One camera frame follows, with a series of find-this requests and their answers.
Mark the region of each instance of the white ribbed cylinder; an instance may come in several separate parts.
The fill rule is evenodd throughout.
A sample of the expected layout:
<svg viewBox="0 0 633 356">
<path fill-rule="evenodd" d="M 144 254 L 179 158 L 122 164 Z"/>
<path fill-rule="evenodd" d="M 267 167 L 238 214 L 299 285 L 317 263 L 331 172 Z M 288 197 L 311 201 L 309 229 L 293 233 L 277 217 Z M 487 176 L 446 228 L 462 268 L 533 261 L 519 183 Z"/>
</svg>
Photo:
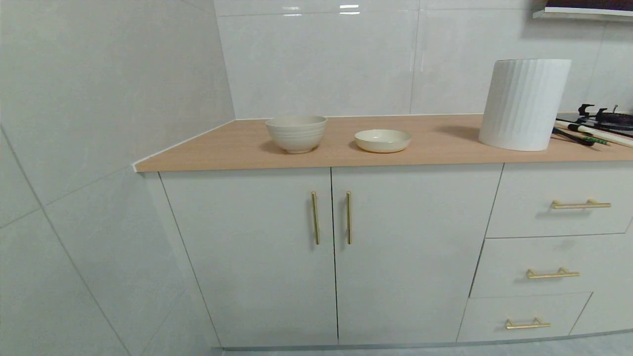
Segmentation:
<svg viewBox="0 0 633 356">
<path fill-rule="evenodd" d="M 571 65 L 571 60 L 497 61 L 479 141 L 517 151 L 547 149 Z"/>
</svg>

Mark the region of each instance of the gas stove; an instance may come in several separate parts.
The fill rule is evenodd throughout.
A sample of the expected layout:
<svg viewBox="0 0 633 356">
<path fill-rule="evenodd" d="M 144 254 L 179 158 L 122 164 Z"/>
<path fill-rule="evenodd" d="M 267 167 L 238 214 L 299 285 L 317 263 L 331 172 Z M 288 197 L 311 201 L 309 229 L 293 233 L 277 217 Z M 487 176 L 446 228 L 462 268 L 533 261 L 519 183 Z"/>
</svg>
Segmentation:
<svg viewBox="0 0 633 356">
<path fill-rule="evenodd" d="M 578 108 L 578 117 L 570 117 L 570 114 L 564 115 L 563 121 L 573 122 L 576 124 L 585 125 L 593 129 L 603 130 L 607 132 L 613 132 L 627 137 L 633 137 L 631 131 L 633 131 L 633 115 L 617 113 L 617 105 L 611 112 L 607 112 L 607 108 L 600 108 L 595 114 L 587 112 L 587 108 L 590 108 L 592 104 L 583 104 Z"/>
</svg>

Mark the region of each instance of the drawer handle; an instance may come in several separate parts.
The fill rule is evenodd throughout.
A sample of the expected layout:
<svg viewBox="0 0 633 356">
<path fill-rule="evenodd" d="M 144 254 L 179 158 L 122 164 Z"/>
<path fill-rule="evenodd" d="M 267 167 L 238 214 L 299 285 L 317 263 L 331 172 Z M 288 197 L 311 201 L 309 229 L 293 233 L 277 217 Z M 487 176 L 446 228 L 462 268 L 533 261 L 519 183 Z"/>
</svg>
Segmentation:
<svg viewBox="0 0 633 356">
<path fill-rule="evenodd" d="M 550 327 L 552 324 L 548 322 L 543 322 L 541 318 L 535 317 L 532 324 L 515 324 L 512 319 L 506 320 L 506 329 L 507 330 L 516 330 L 516 329 L 536 329 L 537 327 Z"/>
<path fill-rule="evenodd" d="M 352 192 L 345 193 L 348 201 L 348 245 L 352 244 Z"/>
<path fill-rule="evenodd" d="M 526 273 L 529 279 L 544 279 L 544 278 L 564 278 L 564 277 L 578 277 L 580 272 L 569 272 L 566 268 L 560 267 L 558 272 L 549 274 L 536 274 L 533 269 L 527 270 Z"/>
<path fill-rule="evenodd" d="M 563 204 L 558 200 L 552 201 L 550 206 L 552 209 L 592 209 L 592 208 L 610 208 L 611 203 L 599 203 L 594 199 L 588 199 L 585 204 Z"/>
<path fill-rule="evenodd" d="M 315 243 L 317 245 L 321 244 L 321 236 L 318 228 L 318 210 L 317 210 L 317 192 L 312 192 L 312 220 L 315 224 Z"/>
</svg>

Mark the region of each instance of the white ceramic bowl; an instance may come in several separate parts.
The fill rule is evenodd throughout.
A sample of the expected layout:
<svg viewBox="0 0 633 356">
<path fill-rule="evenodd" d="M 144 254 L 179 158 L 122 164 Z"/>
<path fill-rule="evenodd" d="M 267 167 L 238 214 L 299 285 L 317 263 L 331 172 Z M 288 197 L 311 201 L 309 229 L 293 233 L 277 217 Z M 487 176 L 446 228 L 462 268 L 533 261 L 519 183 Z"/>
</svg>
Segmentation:
<svg viewBox="0 0 633 356">
<path fill-rule="evenodd" d="M 327 118 L 321 116 L 288 116 L 266 121 L 268 133 L 275 143 L 288 153 L 306 153 L 317 147 Z"/>
<path fill-rule="evenodd" d="M 411 134 L 398 130 L 366 130 L 357 132 L 356 145 L 369 152 L 398 152 L 409 146 Z"/>
</svg>

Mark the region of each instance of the floor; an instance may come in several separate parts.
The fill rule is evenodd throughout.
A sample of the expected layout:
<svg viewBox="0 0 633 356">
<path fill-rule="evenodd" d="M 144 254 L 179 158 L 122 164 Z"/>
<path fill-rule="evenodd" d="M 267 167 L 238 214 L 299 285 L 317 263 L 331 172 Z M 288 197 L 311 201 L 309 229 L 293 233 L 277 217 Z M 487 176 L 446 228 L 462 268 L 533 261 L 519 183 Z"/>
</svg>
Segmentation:
<svg viewBox="0 0 633 356">
<path fill-rule="evenodd" d="M 224 356 L 633 356 L 633 333 L 478 346 L 325 351 L 225 351 Z"/>
</svg>

